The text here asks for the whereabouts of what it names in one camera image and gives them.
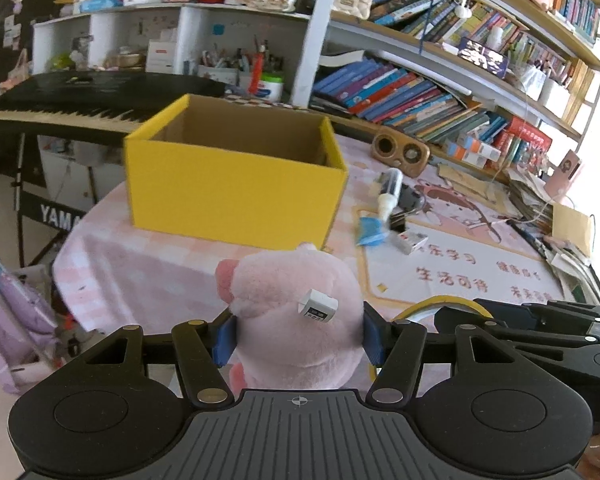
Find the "white blue cylindrical bottle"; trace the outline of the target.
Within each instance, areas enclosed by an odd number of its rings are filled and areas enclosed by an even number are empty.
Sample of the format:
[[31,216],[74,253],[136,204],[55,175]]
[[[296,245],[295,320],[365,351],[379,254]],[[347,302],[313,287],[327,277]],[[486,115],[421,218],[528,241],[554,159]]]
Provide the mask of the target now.
[[387,222],[390,214],[398,206],[402,183],[403,174],[398,168],[390,168],[382,174],[377,199],[377,214],[381,222]]

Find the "pile of papers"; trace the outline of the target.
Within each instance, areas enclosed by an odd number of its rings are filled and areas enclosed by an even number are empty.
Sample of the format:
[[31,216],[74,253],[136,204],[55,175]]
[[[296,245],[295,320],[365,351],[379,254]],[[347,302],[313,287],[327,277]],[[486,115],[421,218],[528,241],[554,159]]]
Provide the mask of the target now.
[[592,265],[594,218],[559,203],[545,182],[517,166],[506,169],[508,197],[518,210],[507,223],[544,259],[568,299],[600,306]]

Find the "blue plastic bag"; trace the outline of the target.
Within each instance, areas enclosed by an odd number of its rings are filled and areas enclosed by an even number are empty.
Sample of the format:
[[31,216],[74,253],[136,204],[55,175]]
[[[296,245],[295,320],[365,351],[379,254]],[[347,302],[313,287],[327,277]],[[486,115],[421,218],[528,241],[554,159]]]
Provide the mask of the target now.
[[388,237],[388,231],[380,219],[361,217],[358,219],[358,238],[356,244],[361,247],[381,245]]

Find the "purple backpack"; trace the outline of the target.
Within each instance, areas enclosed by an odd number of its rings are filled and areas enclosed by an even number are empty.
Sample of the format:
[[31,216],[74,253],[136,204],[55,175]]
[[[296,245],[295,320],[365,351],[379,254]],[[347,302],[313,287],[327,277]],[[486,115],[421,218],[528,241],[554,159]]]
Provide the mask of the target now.
[[0,260],[0,383],[26,392],[61,364],[59,328],[42,264],[8,270]]

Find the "white green lidded jar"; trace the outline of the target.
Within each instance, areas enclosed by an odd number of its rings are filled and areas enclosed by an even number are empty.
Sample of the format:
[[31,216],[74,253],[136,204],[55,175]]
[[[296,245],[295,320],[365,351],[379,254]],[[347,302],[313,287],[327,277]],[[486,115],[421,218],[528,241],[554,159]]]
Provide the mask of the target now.
[[278,103],[283,96],[284,76],[272,73],[262,73],[258,82],[256,96],[259,99]]

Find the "white pen holder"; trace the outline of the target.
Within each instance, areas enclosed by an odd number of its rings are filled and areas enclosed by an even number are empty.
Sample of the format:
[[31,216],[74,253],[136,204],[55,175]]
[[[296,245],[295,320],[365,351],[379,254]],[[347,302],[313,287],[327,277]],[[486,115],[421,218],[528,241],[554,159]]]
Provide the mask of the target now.
[[202,78],[212,79],[222,84],[238,85],[239,70],[233,67],[211,67],[199,65],[196,75]]

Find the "row of leaning books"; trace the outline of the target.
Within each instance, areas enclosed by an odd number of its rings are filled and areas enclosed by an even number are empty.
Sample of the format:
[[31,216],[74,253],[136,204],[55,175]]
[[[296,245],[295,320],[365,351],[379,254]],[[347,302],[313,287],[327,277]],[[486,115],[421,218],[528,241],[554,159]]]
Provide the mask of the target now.
[[385,126],[427,143],[454,142],[462,134],[491,144],[510,117],[490,110],[441,82],[371,56],[320,67],[310,107]]

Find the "pink plush pig toy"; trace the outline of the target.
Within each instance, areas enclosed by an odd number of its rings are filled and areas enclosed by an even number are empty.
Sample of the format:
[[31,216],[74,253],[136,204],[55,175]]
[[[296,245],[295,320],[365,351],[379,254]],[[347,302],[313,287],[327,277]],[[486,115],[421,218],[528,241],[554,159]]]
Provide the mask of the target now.
[[363,296],[340,259],[311,243],[266,250],[215,269],[237,318],[230,388],[338,389],[363,356]]

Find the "white cubby shelf unit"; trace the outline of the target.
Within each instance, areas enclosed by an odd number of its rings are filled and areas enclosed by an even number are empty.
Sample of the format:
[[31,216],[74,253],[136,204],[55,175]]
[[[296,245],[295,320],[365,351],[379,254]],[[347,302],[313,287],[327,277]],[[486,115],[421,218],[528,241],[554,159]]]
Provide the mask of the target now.
[[283,60],[283,100],[309,103],[322,40],[310,32],[312,18],[298,13],[259,11],[246,6],[207,3],[165,3],[120,6],[81,13],[33,26],[32,73],[44,74],[52,61],[86,40],[83,64],[103,68],[122,48],[154,50],[174,75],[196,72],[204,52],[251,53],[261,44]]

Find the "black binder clip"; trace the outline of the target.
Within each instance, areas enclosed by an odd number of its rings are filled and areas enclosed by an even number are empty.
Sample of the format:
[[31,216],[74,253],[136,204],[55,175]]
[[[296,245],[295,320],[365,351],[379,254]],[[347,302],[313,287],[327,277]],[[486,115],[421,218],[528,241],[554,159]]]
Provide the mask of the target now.
[[389,229],[396,233],[403,233],[408,229],[408,218],[410,214],[405,211],[399,211],[389,217]]

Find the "black Yamaha keyboard piano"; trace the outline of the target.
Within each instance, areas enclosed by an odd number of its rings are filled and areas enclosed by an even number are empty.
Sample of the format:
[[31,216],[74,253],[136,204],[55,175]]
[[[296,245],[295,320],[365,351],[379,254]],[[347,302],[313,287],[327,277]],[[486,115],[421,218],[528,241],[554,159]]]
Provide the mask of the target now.
[[186,94],[222,98],[226,85],[198,76],[62,70],[34,75],[0,96],[0,133],[18,136],[15,188],[19,263],[21,197],[28,136],[120,148],[125,136]]

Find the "brown retro radio speaker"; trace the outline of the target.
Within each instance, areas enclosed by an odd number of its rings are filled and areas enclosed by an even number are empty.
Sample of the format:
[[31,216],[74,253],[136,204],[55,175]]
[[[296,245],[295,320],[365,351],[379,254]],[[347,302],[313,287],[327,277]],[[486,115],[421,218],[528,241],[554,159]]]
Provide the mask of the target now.
[[429,146],[389,127],[380,127],[372,142],[372,156],[378,162],[400,169],[415,179],[425,170],[430,157]]

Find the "wooden bookshelf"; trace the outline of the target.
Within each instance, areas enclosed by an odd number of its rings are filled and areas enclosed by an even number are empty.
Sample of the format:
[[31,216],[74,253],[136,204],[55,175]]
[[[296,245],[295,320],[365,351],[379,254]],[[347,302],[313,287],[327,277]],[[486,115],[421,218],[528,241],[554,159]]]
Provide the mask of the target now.
[[[586,44],[565,22],[541,10],[531,0],[480,1],[507,14],[519,26],[532,32],[542,44],[560,52],[564,58],[571,62],[582,61],[590,70],[600,73],[600,56],[595,54],[594,48]],[[320,55],[324,45],[330,42],[353,49],[388,52],[405,60],[416,72],[454,87],[460,93],[470,94],[486,104],[496,104],[538,124],[545,122],[568,136],[577,146],[581,146],[586,138],[585,131],[573,129],[548,108],[530,100],[510,82],[437,44],[412,39],[403,32],[394,32],[352,15],[334,12],[332,0],[315,0],[313,11],[309,15],[291,85],[291,104],[309,104]]]

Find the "yellow cardboard box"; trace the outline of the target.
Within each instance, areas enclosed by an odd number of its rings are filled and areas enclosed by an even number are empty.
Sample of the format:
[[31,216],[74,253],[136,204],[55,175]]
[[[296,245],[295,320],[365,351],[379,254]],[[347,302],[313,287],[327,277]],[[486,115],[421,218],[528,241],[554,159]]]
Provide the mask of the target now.
[[323,246],[348,180],[327,117],[192,94],[123,151],[134,226],[262,249]]

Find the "yellow tape roll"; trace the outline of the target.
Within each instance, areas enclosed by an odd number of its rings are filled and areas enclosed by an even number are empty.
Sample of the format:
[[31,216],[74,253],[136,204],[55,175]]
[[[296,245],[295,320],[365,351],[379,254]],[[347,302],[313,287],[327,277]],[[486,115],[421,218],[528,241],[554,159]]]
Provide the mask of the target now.
[[428,299],[412,304],[407,309],[400,312],[393,319],[403,321],[412,318],[416,314],[421,314],[441,308],[451,308],[462,312],[478,314],[483,318],[492,320],[493,315],[475,300],[466,299],[459,296],[437,295]]

